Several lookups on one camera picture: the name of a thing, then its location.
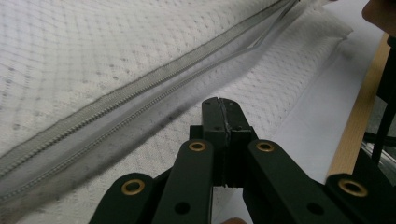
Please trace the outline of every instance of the wooden table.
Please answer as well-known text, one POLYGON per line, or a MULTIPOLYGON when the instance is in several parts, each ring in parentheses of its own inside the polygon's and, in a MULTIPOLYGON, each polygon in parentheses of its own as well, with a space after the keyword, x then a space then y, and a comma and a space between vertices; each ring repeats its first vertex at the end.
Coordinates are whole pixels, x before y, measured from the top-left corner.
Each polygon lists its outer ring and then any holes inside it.
POLYGON ((390 47, 387 44, 387 39, 388 35, 384 34, 361 85, 352 112, 349 115, 343 136, 332 159, 332 165, 328 175, 341 173, 352 174, 353 172, 368 119, 373 110, 376 91, 389 55, 390 47))

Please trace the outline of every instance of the white mesh fabric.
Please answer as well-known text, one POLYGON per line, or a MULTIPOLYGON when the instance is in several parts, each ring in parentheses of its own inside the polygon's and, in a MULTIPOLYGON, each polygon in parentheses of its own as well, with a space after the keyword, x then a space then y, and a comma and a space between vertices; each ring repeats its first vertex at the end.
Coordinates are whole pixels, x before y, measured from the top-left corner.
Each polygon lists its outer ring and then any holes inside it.
POLYGON ((0 156, 275 1, 2 1, 0 156))
MULTIPOLYGON (((287 20, 294 20, 292 13, 287 20)), ((17 220, 20 223, 87 223, 103 194, 119 176, 133 172, 156 176, 173 164, 181 143, 188 139, 189 126, 200 124, 201 101, 210 96, 238 102, 258 136, 270 139, 348 32, 350 30, 320 8, 309 8, 279 33, 271 47, 262 46, 209 71, 154 106, 144 124, 126 127, 79 165, 3 205, 0 220, 5 223, 17 220), (213 88, 218 85, 221 85, 219 90, 213 88), (136 150, 102 173, 84 184, 78 182, 81 178, 78 172, 88 173, 109 150, 128 142, 136 132, 148 133, 149 138, 134 143, 138 146, 136 150), (67 193, 61 194, 61 188, 67 189, 67 193)), ((223 201, 215 198, 214 203, 215 215, 223 201)))

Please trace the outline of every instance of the mounting hole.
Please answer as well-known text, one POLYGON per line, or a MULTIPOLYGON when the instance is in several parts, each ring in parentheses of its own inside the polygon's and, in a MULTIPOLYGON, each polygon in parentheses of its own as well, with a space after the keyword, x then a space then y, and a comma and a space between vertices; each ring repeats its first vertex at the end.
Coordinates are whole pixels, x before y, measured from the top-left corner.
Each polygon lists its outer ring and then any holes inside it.
POLYGON ((145 188, 145 182, 139 179, 132 179, 125 182, 121 191, 125 195, 136 195, 140 193, 145 188))
POLYGON ((365 188, 361 183, 351 179, 340 179, 338 181, 338 187, 340 187, 344 192, 356 197, 363 198, 368 194, 367 188, 365 188))
POLYGON ((179 215, 185 215, 190 212, 190 205, 188 203, 178 203, 175 206, 175 212, 179 215))
POLYGON ((193 142, 189 144, 189 149, 192 151, 204 151, 206 149, 206 145, 202 142, 193 142))
POLYGON ((315 215, 321 216, 324 214, 324 209, 317 203, 309 203, 306 208, 315 215))
POLYGON ((256 145, 256 148, 263 152, 272 152, 274 151, 274 147, 268 143, 260 142, 256 145))

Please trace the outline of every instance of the brass screw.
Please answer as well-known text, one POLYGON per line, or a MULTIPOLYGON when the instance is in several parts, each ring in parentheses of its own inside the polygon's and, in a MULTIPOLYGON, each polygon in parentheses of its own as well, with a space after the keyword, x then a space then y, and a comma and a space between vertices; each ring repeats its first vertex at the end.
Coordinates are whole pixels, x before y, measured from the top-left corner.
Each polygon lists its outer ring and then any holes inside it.
POLYGON ((206 145, 202 142, 193 142, 189 144, 189 149, 192 151, 204 151, 206 149, 206 145))
POLYGON ((338 187, 350 195, 361 198, 366 197, 369 193, 367 188, 362 184, 350 179, 340 179, 338 181, 338 187))
POLYGON ((272 152, 275 149, 272 145, 264 142, 259 142, 256 144, 256 148, 263 152, 272 152))
POLYGON ((136 194, 142 192, 142 190, 144 188, 145 188, 145 182, 143 182, 142 180, 139 180, 139 179, 132 179, 132 180, 128 180, 127 182, 125 182, 122 185, 121 191, 125 195, 136 195, 136 194), (128 187, 134 183, 138 184, 137 189, 128 189, 128 187))

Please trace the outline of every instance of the zipper teeth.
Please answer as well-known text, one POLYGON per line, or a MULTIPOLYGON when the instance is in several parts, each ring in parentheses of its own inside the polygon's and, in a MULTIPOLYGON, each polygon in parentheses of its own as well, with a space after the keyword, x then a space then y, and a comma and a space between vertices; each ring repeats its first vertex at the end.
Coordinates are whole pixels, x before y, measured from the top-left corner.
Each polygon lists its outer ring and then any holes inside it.
POLYGON ((21 194, 22 192, 26 191, 27 189, 37 185, 38 183, 40 183, 42 180, 57 174, 59 171, 61 171, 63 168, 67 167, 69 164, 73 163, 75 160, 77 160, 78 158, 80 158, 81 156, 83 156, 84 154, 86 154, 87 152, 89 152, 90 150, 92 150, 93 148, 95 148, 97 145, 99 145, 100 143, 102 143, 103 141, 105 141, 110 135, 112 135, 113 133, 117 132, 119 129, 125 127, 126 125, 128 125, 131 121, 133 121, 134 119, 136 119, 137 117, 139 117, 141 114, 143 114, 145 111, 147 111, 148 109, 150 109, 153 105, 156 105, 158 102, 160 102, 163 98, 165 98, 166 96, 170 95, 172 92, 178 90, 179 88, 181 88, 182 86, 184 86, 185 84, 189 83, 190 81, 192 81, 193 79, 197 78, 198 76, 200 76, 204 70, 199 71, 198 73, 195 73, 193 76, 183 80, 182 82, 176 84, 175 86, 173 86, 171 89, 163 92, 162 94, 160 94, 159 96, 157 96, 156 98, 154 98, 153 100, 151 100, 148 104, 144 105, 143 107, 141 107, 140 109, 138 109, 135 113, 133 113, 131 116, 129 116, 128 118, 124 119, 122 122, 120 122, 119 124, 117 124, 115 127, 113 127, 112 129, 110 129, 108 132, 102 134, 100 137, 98 137, 97 139, 95 139, 93 142, 91 142, 90 144, 88 144, 87 146, 85 146, 81 151, 75 153, 74 155, 72 155, 71 157, 69 157, 67 160, 63 161, 62 163, 56 165, 55 167, 51 168, 50 170, 48 170, 46 173, 40 175, 39 177, 35 178, 34 180, 28 182, 27 184, 21 186, 20 188, 11 191, 7 194, 5 194, 4 196, 0 197, 0 202, 4 202, 16 195, 21 194))
POLYGON ((284 15, 298 2, 298 0, 291 0, 290 4, 284 9, 284 11, 281 13, 281 15, 273 22, 273 24, 262 33, 262 35, 256 39, 255 44, 251 47, 247 47, 247 49, 241 49, 237 52, 235 52, 234 54, 229 55, 228 57, 225 57, 219 61, 216 61, 210 65, 208 65, 207 67, 204 67, 194 73, 192 73, 189 77, 179 81, 176 85, 174 85, 173 87, 171 87, 170 89, 168 89, 167 91, 162 92, 160 95, 158 95, 157 97, 155 97, 153 100, 151 100, 150 102, 148 102, 146 105, 142 106, 140 109, 138 109, 136 112, 134 112, 131 116, 129 116, 128 118, 124 119, 123 121, 121 121, 119 124, 117 124, 115 127, 111 128, 109 131, 107 131, 106 133, 102 134, 101 136, 99 136, 98 138, 96 138, 94 141, 92 141, 90 144, 88 144, 87 146, 85 146, 81 151, 76 152, 75 154, 73 154, 71 157, 69 157, 68 159, 66 159, 65 161, 59 163, 58 165, 56 165, 55 167, 51 168, 50 170, 48 170, 47 172, 45 172, 44 174, 40 175, 39 177, 29 181, 27 184, 21 186, 20 188, 13 190, 9 193, 6 193, 3 196, 0 196, 0 203, 14 197, 17 196, 21 193, 23 193, 24 191, 26 191, 27 189, 37 185, 38 183, 40 183, 42 180, 57 174, 59 171, 62 171, 63 168, 67 167, 69 164, 73 163, 74 161, 76 161, 78 158, 80 158, 81 156, 83 156, 84 154, 86 154, 87 152, 91 151, 93 148, 95 148, 96 146, 98 146, 100 143, 102 143, 103 141, 105 141, 110 135, 112 135, 113 133, 117 132, 118 130, 122 129, 123 127, 125 127, 126 125, 128 125, 130 122, 132 122, 134 119, 138 118, 141 114, 143 114, 145 111, 147 111, 148 109, 150 109, 152 106, 156 105, 157 103, 159 103, 163 98, 167 97, 168 95, 170 95, 171 93, 173 93, 174 91, 180 89, 181 87, 185 86, 186 84, 188 84, 189 82, 191 82, 192 80, 196 79, 197 77, 199 77, 201 74, 205 73, 206 71, 222 64, 225 63, 243 53, 247 53, 250 52, 254 49, 256 49, 257 47, 260 46, 260 44, 263 42, 264 38, 269 34, 269 32, 275 27, 275 25, 284 17, 284 15))
MULTIPOLYGON (((281 0, 281 1, 275 2, 271 6, 269 6, 267 9, 271 9, 272 7, 275 7, 277 5, 282 5, 283 2, 285 2, 285 0, 283 0, 283 1, 281 0)), ((203 55, 202 57, 199 57, 199 58, 193 60, 192 62, 182 66, 181 68, 177 69, 175 72, 169 74, 168 76, 160 78, 159 80, 154 81, 151 84, 148 84, 147 86, 143 87, 141 90, 130 93, 129 95, 127 95, 123 99, 119 100, 117 103, 115 103, 115 104, 103 109, 102 111, 100 111, 98 113, 93 114, 91 117, 89 117, 87 119, 84 119, 83 121, 81 121, 80 123, 76 124, 75 126, 69 128, 69 129, 65 130, 64 132, 60 133, 59 135, 53 137, 52 139, 47 141, 45 144, 37 147, 36 149, 26 153, 23 156, 19 157, 14 162, 12 162, 9 166, 5 167, 4 169, 2 169, 0 171, 0 179, 2 177, 4 177, 6 174, 10 173, 12 170, 18 168, 23 163, 25 163, 25 162, 29 161, 30 159, 32 159, 33 157, 35 157, 40 152, 42 152, 42 151, 48 149, 49 147, 54 146, 58 142, 62 141, 63 139, 65 139, 66 137, 71 135, 72 133, 75 133, 76 131, 82 129, 86 125, 98 120, 102 116, 110 113, 111 111, 117 109, 118 107, 120 107, 120 106, 124 105, 125 103, 129 102, 130 100, 134 99, 136 96, 138 96, 138 95, 140 95, 140 94, 142 94, 142 93, 144 93, 146 91, 149 91, 149 90, 151 90, 154 87, 157 87, 157 86, 161 85, 165 81, 171 79, 172 77, 175 77, 176 75, 182 73, 183 71, 186 71, 187 69, 191 68, 193 65, 197 64, 198 62, 206 59, 208 56, 213 54, 215 51, 223 48, 225 45, 227 45, 230 42, 234 41, 238 36, 243 34, 245 31, 249 30, 251 27, 253 27, 256 24, 257 23, 253 22, 253 24, 250 24, 249 26, 245 27, 245 29, 243 29, 243 31, 241 31, 237 35, 233 36, 232 38, 228 39, 227 41, 224 41, 224 42, 220 43, 216 48, 211 49, 209 52, 205 53, 205 55, 203 55)))

